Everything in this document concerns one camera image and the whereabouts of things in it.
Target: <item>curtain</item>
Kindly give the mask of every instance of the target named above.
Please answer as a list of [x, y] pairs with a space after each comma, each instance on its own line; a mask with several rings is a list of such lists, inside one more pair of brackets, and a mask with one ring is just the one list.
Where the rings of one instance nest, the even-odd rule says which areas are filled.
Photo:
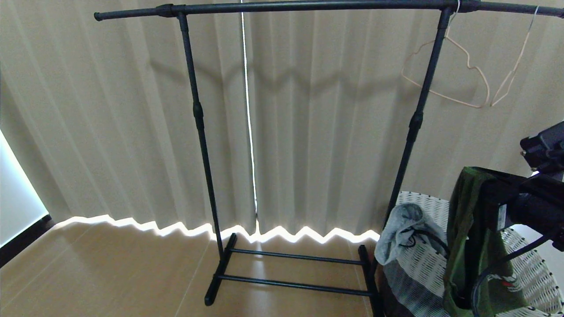
[[[160, 4], [2, 1], [1, 128], [56, 221], [212, 221], [178, 21], [92, 16]], [[241, 17], [188, 23], [220, 225], [253, 232]]]
[[[244, 15], [262, 232], [382, 229], [420, 92], [400, 70], [411, 52], [434, 39], [438, 18], [438, 11], [415, 10]], [[451, 37], [483, 69], [492, 96], [513, 68], [530, 22], [530, 15], [495, 12], [453, 21]], [[492, 108], [429, 95], [402, 190], [449, 199], [464, 166], [530, 175], [519, 141], [564, 117], [561, 30], [560, 19], [535, 18], [511, 91]], [[419, 83], [430, 49], [406, 67]], [[465, 63], [464, 53], [445, 42], [432, 89], [480, 104], [486, 89]]]

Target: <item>clothes rack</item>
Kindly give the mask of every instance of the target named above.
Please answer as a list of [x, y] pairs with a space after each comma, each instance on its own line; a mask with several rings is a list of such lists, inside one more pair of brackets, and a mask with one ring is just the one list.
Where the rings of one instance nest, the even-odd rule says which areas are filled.
[[[94, 18], [97, 21], [109, 19], [121, 19], [124, 17], [141, 17], [141, 16], [162, 16], [162, 17], [175, 17], [179, 21], [180, 30], [182, 32], [182, 39], [184, 42], [184, 52], [186, 55], [186, 64], [188, 68], [188, 77], [190, 79], [190, 88], [193, 99], [193, 115], [196, 121], [198, 136], [200, 141], [200, 149], [202, 159], [204, 162], [204, 171], [206, 177], [206, 184], [208, 187], [208, 194], [210, 199], [211, 214], [214, 221], [214, 230], [217, 238], [217, 247], [219, 252], [219, 263], [215, 274], [212, 277], [208, 291], [205, 295], [205, 304], [210, 306], [214, 303], [219, 286], [222, 280], [241, 281], [247, 283], [257, 283], [266, 285], [275, 285], [291, 288], [301, 288], [309, 290], [319, 290], [323, 292], [342, 293], [356, 296], [366, 296], [370, 299], [372, 306], [372, 313], [376, 317], [384, 315], [382, 310], [382, 303], [376, 283], [374, 280], [374, 272], [378, 263], [376, 259], [370, 261], [368, 252], [364, 245], [358, 248], [360, 260], [353, 261], [347, 259], [335, 259], [324, 257], [311, 257], [302, 256], [297, 254], [287, 253], [274, 253], [253, 251], [235, 248], [237, 242], [237, 235], [232, 234], [227, 242], [226, 247], [223, 247], [221, 240], [221, 228], [217, 216], [217, 207], [215, 204], [214, 186], [212, 181], [212, 171], [210, 168], [210, 161], [208, 156], [208, 146], [206, 143], [206, 136], [204, 132], [204, 111], [200, 98], [198, 95], [198, 88], [196, 82], [196, 72], [194, 69], [194, 62], [192, 59], [192, 48], [190, 37], [188, 35], [188, 15], [194, 14], [223, 14], [223, 13], [242, 13], [242, 12], [275, 12], [275, 11], [313, 11], [313, 10], [374, 10], [374, 9], [419, 9], [419, 10], [440, 10], [440, 17], [437, 26], [437, 33], [435, 35], [435, 42], [431, 51], [425, 79], [423, 81], [417, 108], [409, 122], [409, 130], [407, 133], [406, 145], [402, 154], [402, 159], [399, 165], [398, 173], [394, 182], [394, 187], [390, 197], [386, 212], [386, 222], [389, 218], [390, 212], [394, 207], [399, 195], [400, 187], [406, 173], [407, 164], [411, 155], [413, 145], [417, 139], [417, 134], [423, 122], [423, 111], [425, 103], [429, 95], [429, 89], [433, 81], [433, 76], [437, 63], [439, 60], [440, 50], [442, 48], [443, 39], [448, 26], [450, 16], [457, 10], [459, 6], [458, 0], [306, 0], [306, 1], [280, 1], [280, 2], [244, 2], [244, 3], [215, 3], [205, 5], [172, 5], [166, 4], [157, 6], [155, 8], [143, 8], [136, 10], [123, 10], [112, 12], [96, 12]], [[496, 12], [513, 12], [519, 14], [534, 14], [537, 15], [555, 16], [564, 18], [564, 8], [543, 7], [534, 5], [520, 5], [515, 3], [498, 3], [498, 2], [482, 2], [480, 0], [461, 0], [458, 13], [467, 13], [474, 11], [496, 11]], [[233, 253], [246, 253], [258, 254], [262, 256], [284, 257], [294, 259], [304, 259], [310, 261], [320, 262], [334, 262], [343, 263], [348, 265], [360, 265], [364, 273], [364, 281], [367, 290], [347, 289], [327, 287], [321, 285], [289, 283], [277, 280], [255, 279], [243, 276], [227, 275], [225, 274], [227, 265]]]

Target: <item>green garment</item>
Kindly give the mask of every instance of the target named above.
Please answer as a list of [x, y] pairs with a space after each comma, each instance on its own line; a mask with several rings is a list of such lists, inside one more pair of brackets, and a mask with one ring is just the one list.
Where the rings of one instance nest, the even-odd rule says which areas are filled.
[[[469, 289], [472, 289], [474, 282], [486, 267], [507, 255], [501, 233], [486, 228], [483, 219], [485, 207], [480, 199], [480, 189], [484, 182], [493, 179], [495, 177], [486, 170], [465, 167], [452, 192], [447, 226], [447, 241], [451, 255], [444, 275], [443, 305], [453, 317], [473, 316], [472, 308], [460, 307], [459, 305], [464, 305], [456, 299], [457, 294], [461, 294], [467, 283], [465, 252], [479, 254], [479, 261], [470, 268]], [[500, 312], [526, 306], [519, 279], [513, 280], [515, 276], [511, 263], [499, 265], [493, 272], [495, 275], [485, 279], [479, 290], [480, 315], [494, 316]]]

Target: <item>clothes hanger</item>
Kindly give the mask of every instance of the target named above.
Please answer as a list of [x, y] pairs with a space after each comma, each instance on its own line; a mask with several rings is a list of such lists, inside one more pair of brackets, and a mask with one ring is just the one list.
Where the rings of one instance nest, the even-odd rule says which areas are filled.
[[[429, 90], [429, 92], [432, 93], [432, 94], [435, 94], [435, 95], [437, 95], [437, 96], [439, 96], [439, 97], [443, 97], [443, 98], [445, 98], [445, 99], [448, 99], [448, 100], [450, 100], [450, 101], [453, 101], [453, 102], [456, 102], [456, 103], [460, 103], [460, 104], [463, 104], [463, 105], [467, 105], [468, 107], [472, 107], [472, 108], [482, 108], [482, 107], [484, 107], [485, 105], [487, 105], [488, 102], [490, 101], [490, 84], [488, 84], [488, 80], [486, 79], [486, 76], [484, 75], [484, 73], [482, 72], [482, 70], [480, 69], [480, 67], [478, 67], [478, 66], [470, 66], [470, 53], [468, 53], [468, 51], [467, 51], [464, 47], [462, 47], [462, 45], [458, 44], [454, 39], [452, 39], [452, 38], [449, 36], [449, 32], [450, 32], [450, 30], [451, 30], [452, 21], [453, 21], [454, 18], [456, 17], [456, 14], [458, 13], [459, 9], [460, 9], [460, 0], [458, 0], [458, 6], [456, 7], [456, 12], [452, 15], [451, 20], [448, 22], [447, 31], [446, 31], [446, 33], [445, 33], [445, 35], [444, 35], [444, 38], [445, 38], [446, 40], [448, 40], [449, 42], [451, 42], [454, 46], [456, 46], [456, 47], [457, 47], [458, 49], [460, 49], [462, 52], [464, 52], [464, 54], [466, 54], [466, 68], [467, 68], [467, 69], [470, 69], [470, 70], [475, 69], [475, 70], [478, 71], [478, 73], [480, 74], [480, 77], [482, 77], [482, 81], [483, 81], [484, 85], [486, 86], [486, 100], [484, 100], [484, 102], [483, 102], [482, 104], [480, 104], [480, 105], [475, 105], [475, 104], [470, 104], [470, 103], [467, 103], [467, 102], [463, 102], [462, 100], [458, 100], [458, 99], [455, 99], [455, 98], [452, 98], [452, 97], [443, 95], [443, 94], [438, 93], [438, 92], [436, 92], [436, 91], [434, 91], [434, 90]], [[413, 84], [416, 85], [416, 86], [421, 87], [421, 84], [418, 83], [418, 82], [416, 82], [416, 81], [414, 81], [413, 79], [407, 77], [407, 76], [404, 74], [404, 70], [405, 70], [405, 68], [406, 68], [406, 64], [407, 64], [407, 62], [408, 62], [412, 57], [414, 57], [415, 55], [419, 54], [419, 52], [421, 51], [421, 49], [422, 49], [423, 47], [425, 47], [425, 46], [427, 46], [427, 45], [429, 45], [429, 44], [432, 44], [433, 42], [435, 42], [435, 40], [429, 41], [429, 42], [427, 42], [427, 43], [423, 43], [423, 44], [417, 49], [417, 51], [411, 53], [411, 54], [406, 58], [405, 62], [403, 63], [402, 72], [401, 72], [402, 77], [405, 78], [405, 79], [407, 79], [408, 81], [410, 81], [411, 83], [413, 83]]]
[[[521, 57], [523, 57], [523, 52], [525, 51], [525, 46], [527, 45], [529, 34], [531, 34], [532, 23], [535, 21], [535, 16], [536, 16], [536, 13], [538, 11], [539, 11], [539, 6], [536, 6], [535, 13], [532, 15], [531, 24], [529, 25], [527, 35], [525, 36], [525, 40], [523, 41], [523, 46], [521, 47], [521, 52], [519, 53], [519, 57], [517, 57], [517, 61], [515, 62], [515, 66], [513, 67], [513, 69], [511, 71], [509, 71], [507, 76], [505, 76], [505, 79], [503, 80], [503, 82], [501, 82], [499, 89], [496, 91], [495, 95], [492, 98], [492, 103], [490, 104], [490, 107], [495, 106], [498, 102], [500, 102], [503, 98], [505, 98], [505, 96], [507, 96], [509, 94], [509, 90], [511, 89], [511, 85], [513, 84], [513, 80], [515, 79], [515, 74], [517, 72], [517, 68], [519, 67], [519, 64], [521, 63]], [[507, 82], [507, 80], [509, 79], [510, 76], [511, 76], [511, 80], [509, 81], [509, 86], [507, 86], [507, 91], [505, 92], [505, 94], [503, 96], [499, 97], [499, 99], [496, 100], [497, 95], [499, 94], [501, 89], [505, 86], [505, 83]]]

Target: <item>clothing tag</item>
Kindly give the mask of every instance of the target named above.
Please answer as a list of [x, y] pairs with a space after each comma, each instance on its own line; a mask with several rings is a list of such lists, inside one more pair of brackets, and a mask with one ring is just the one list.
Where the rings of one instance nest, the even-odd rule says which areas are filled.
[[507, 213], [507, 204], [499, 206], [497, 210], [497, 230], [500, 231], [505, 227], [505, 215]]

